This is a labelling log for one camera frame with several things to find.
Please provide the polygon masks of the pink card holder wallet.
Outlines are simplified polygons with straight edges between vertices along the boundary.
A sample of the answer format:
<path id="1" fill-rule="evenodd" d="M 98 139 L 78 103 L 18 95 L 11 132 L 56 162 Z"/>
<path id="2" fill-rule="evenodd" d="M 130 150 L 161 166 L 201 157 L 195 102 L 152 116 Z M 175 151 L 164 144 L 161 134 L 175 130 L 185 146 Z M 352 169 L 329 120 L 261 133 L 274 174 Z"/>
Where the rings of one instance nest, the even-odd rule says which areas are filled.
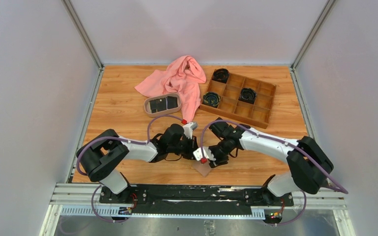
<path id="1" fill-rule="evenodd" d="M 202 164 L 201 162 L 195 162 L 192 167 L 199 172 L 203 177 L 206 177 L 212 170 L 208 163 Z"/>

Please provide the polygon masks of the beige oval card tray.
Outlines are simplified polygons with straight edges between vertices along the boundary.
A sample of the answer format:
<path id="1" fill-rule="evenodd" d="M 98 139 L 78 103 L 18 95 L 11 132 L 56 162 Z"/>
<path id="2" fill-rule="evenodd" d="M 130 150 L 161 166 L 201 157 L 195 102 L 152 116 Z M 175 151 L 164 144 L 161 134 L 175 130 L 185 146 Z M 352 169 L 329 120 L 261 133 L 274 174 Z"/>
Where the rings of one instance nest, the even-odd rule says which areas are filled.
<path id="1" fill-rule="evenodd" d="M 145 100 L 143 110 L 151 118 L 169 115 L 181 110 L 182 101 L 177 93 L 168 93 Z"/>

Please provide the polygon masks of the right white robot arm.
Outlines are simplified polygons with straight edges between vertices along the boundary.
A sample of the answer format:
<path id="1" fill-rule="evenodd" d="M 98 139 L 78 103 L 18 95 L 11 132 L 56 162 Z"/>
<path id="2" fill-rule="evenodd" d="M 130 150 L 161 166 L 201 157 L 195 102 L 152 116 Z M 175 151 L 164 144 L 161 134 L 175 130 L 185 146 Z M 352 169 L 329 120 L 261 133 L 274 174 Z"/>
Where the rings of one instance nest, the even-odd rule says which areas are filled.
<path id="1" fill-rule="evenodd" d="M 288 165 L 288 172 L 270 176 L 263 184 L 261 198 L 267 205 L 276 204 L 282 195 L 292 191 L 316 194 L 334 169 L 325 152 L 308 136 L 300 140 L 280 138 L 221 118 L 209 123 L 208 129 L 220 139 L 201 152 L 201 158 L 209 160 L 211 168 L 227 164 L 233 150 L 259 152 Z"/>

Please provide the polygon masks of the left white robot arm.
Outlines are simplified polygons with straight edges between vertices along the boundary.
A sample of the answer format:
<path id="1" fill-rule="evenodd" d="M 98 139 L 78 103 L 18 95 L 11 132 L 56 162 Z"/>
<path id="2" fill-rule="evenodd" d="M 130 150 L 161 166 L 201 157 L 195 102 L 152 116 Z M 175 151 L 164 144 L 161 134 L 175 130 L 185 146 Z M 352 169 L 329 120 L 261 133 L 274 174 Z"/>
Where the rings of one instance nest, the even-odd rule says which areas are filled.
<path id="1" fill-rule="evenodd" d="M 126 139 L 108 129 L 88 142 L 76 152 L 82 174 L 92 182 L 107 187 L 119 203 L 126 203 L 131 197 L 130 184 L 116 167 L 125 159 L 157 163 L 167 159 L 170 153 L 193 160 L 198 149 L 193 131 L 196 122 L 184 125 L 172 124 L 163 133 L 147 141 Z"/>

